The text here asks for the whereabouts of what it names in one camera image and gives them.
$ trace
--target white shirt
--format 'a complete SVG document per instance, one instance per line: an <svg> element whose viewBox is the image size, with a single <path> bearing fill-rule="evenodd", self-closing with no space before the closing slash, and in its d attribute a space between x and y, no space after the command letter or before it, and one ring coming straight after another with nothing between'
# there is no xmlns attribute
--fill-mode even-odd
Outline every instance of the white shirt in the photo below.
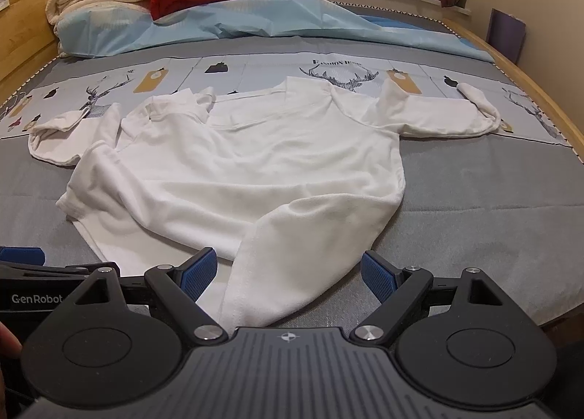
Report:
<svg viewBox="0 0 584 419"><path fill-rule="evenodd" d="M289 77L216 100L151 97L120 131L104 118L57 204L123 275L215 248L233 267L203 307L228 331L267 325L340 280L382 232L404 195L400 135L499 128L481 91L458 88L468 100L411 96L388 79L374 99Z"/></svg>

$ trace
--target wooden headboard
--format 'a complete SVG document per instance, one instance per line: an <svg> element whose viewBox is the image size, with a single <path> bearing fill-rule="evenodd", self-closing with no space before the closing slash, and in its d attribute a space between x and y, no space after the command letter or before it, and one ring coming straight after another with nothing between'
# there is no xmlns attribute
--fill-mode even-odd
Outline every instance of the wooden headboard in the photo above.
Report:
<svg viewBox="0 0 584 419"><path fill-rule="evenodd" d="M0 12L0 105L57 56L57 39L45 16L47 0L10 0Z"/></svg>
<svg viewBox="0 0 584 419"><path fill-rule="evenodd" d="M47 0L10 0L0 12L0 105L28 78L57 56L57 39L47 23ZM495 62L523 89L584 157L584 136L560 106L512 62L481 38L454 21L445 21L459 36L489 52Z"/></svg>

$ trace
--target gray mattress cover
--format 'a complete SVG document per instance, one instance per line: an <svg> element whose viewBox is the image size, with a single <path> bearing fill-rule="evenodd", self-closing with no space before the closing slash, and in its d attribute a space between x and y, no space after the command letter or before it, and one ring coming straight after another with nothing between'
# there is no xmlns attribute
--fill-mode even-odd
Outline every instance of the gray mattress cover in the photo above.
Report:
<svg viewBox="0 0 584 419"><path fill-rule="evenodd" d="M493 65L401 47L311 38L241 38L169 45L106 59L59 61L39 84L165 56L299 52L344 53L426 64L510 81ZM0 141L0 245L38 246L47 264L97 261L55 201L71 169L34 160L27 140ZM500 136L402 140L407 187L402 207L375 244L397 266L419 264L435 276L480 267L538 323L584 302L584 166L571 149ZM286 326L352 328L378 302L357 270Z"/></svg>

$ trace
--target ribbed black surface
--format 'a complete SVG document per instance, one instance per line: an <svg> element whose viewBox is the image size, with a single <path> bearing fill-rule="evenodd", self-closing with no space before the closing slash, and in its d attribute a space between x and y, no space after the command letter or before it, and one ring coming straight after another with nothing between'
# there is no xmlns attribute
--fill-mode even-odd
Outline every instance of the ribbed black surface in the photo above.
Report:
<svg viewBox="0 0 584 419"><path fill-rule="evenodd" d="M386 353L343 339L336 328L243 328L221 346L199 348L163 389L107 411L75 411L41 400L23 419L456 419L544 418L535 405L463 412L405 383Z"/></svg>

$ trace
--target silver bolt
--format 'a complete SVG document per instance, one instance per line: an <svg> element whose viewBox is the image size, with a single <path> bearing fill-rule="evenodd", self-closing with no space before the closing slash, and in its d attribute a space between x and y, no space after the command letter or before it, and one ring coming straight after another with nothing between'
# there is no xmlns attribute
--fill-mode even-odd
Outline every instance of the silver bolt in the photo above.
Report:
<svg viewBox="0 0 584 419"><path fill-rule="evenodd" d="M363 325L355 330L355 335L361 340L377 340L383 336L383 330L375 325Z"/></svg>
<svg viewBox="0 0 584 419"><path fill-rule="evenodd" d="M201 325L195 329L195 336L200 340L216 340L223 334L217 325Z"/></svg>

